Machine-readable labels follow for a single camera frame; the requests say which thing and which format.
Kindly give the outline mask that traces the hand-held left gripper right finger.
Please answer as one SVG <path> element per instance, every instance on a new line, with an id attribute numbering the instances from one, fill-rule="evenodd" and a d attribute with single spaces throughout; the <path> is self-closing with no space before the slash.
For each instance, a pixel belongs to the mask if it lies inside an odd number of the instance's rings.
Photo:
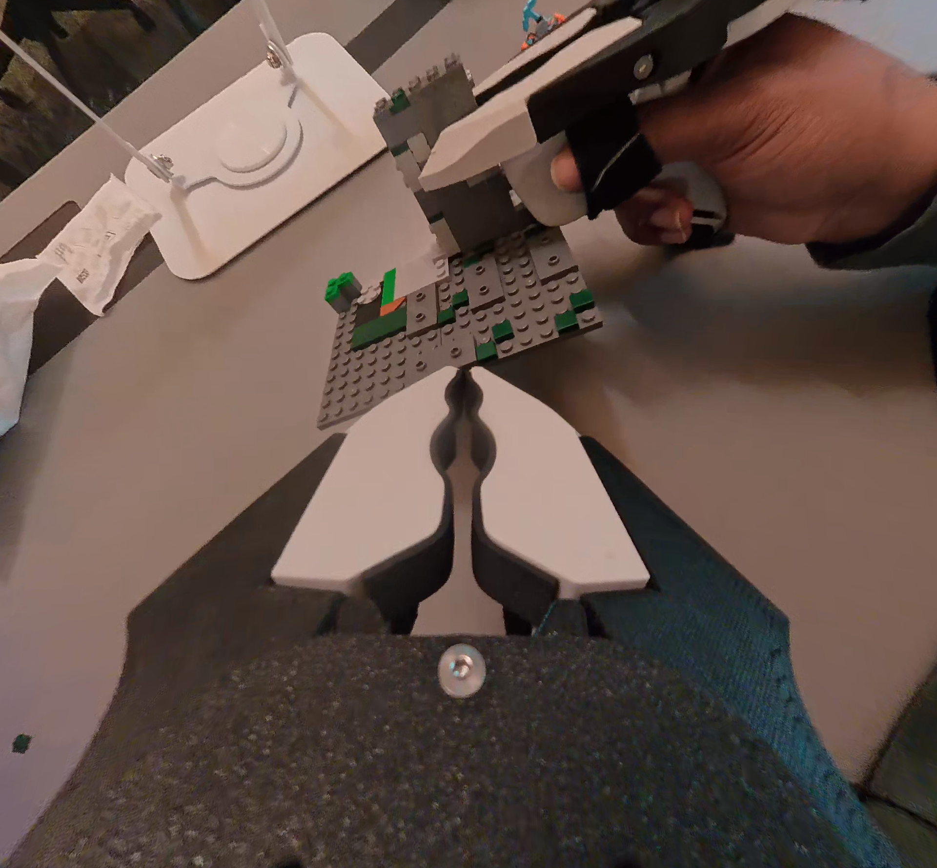
<path id="1" fill-rule="evenodd" d="M 472 570 L 506 633 L 529 635 L 557 601 L 643 591 L 650 571 L 576 429 L 482 367 L 464 398 L 478 470 Z"/>

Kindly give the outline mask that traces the person's right hand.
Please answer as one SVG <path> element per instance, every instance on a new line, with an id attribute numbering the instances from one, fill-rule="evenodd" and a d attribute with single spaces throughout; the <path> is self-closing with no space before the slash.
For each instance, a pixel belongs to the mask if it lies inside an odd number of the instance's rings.
<path id="1" fill-rule="evenodd" d="M 637 109 L 662 164 L 721 187 L 730 232 L 835 248 L 915 222 L 935 196 L 935 81 L 868 42 L 786 14 Z"/>

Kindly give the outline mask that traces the small orange blue brick figure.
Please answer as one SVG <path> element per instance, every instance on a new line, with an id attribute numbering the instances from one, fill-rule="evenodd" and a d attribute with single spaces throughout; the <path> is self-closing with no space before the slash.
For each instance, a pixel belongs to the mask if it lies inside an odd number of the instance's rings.
<path id="1" fill-rule="evenodd" d="M 524 6 L 522 24 L 525 39 L 521 46 L 521 52 L 531 48 L 537 41 L 540 41 L 567 21 L 566 16 L 560 13 L 544 16 L 538 11 L 537 3 L 538 0 L 528 0 Z"/>

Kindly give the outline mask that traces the white printed paper bag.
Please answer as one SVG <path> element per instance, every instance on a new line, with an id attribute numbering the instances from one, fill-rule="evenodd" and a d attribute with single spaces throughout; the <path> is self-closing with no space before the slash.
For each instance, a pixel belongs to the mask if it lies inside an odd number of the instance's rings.
<path id="1" fill-rule="evenodd" d="M 91 315 L 111 304 L 131 258 L 160 215 L 111 174 L 36 257 L 1 269 L 1 433 L 18 422 L 35 345 L 35 315 L 54 281 Z"/>

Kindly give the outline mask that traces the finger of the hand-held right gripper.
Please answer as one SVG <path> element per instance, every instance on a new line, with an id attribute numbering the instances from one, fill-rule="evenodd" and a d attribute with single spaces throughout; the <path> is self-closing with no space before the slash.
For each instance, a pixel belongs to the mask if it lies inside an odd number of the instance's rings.
<path id="1" fill-rule="evenodd" d="M 548 126 L 540 135 L 524 96 L 498 96 L 440 133 L 420 174 L 423 190 L 467 182 L 500 167 L 517 192 L 551 192 L 549 169 L 569 127 Z"/>
<path id="2" fill-rule="evenodd" d="M 593 36 L 600 28 L 597 7 L 583 7 L 575 14 L 524 47 L 494 74 L 475 88 L 480 109 L 514 109 L 527 106 L 530 99 L 597 54 Z"/>

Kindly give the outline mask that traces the white book stand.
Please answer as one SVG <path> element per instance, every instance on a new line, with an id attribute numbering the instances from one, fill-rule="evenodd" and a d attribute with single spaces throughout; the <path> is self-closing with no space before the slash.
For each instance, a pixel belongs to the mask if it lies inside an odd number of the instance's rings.
<path id="1" fill-rule="evenodd" d="M 147 233 L 185 280 L 210 276 L 380 155 L 388 94 L 330 35 L 287 42 L 266 0 L 246 0 L 265 58 L 139 150 L 42 65 L 2 43 L 130 156 L 121 179 L 160 215 Z"/>

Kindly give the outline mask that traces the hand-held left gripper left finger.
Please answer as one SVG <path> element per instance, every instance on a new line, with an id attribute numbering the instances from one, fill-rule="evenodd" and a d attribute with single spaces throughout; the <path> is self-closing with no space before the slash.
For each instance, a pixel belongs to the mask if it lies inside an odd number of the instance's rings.
<path id="1" fill-rule="evenodd" d="M 365 413 L 337 451 L 273 567 L 277 587 L 366 600 L 410 635 L 454 562 L 462 373 L 444 367 Z"/>

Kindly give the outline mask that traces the grey toy brick model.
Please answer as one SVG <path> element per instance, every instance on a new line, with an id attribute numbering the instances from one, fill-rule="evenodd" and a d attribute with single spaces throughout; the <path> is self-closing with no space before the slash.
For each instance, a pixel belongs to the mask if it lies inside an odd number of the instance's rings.
<path id="1" fill-rule="evenodd" d="M 458 54 L 380 98 L 374 123 L 428 226 L 405 262 L 363 284 L 328 281 L 337 322 L 319 429 L 350 420 L 444 368 L 505 363 L 603 326 L 561 229 L 537 221 L 497 167 L 428 191 L 421 172 L 443 129 L 477 108 Z"/>

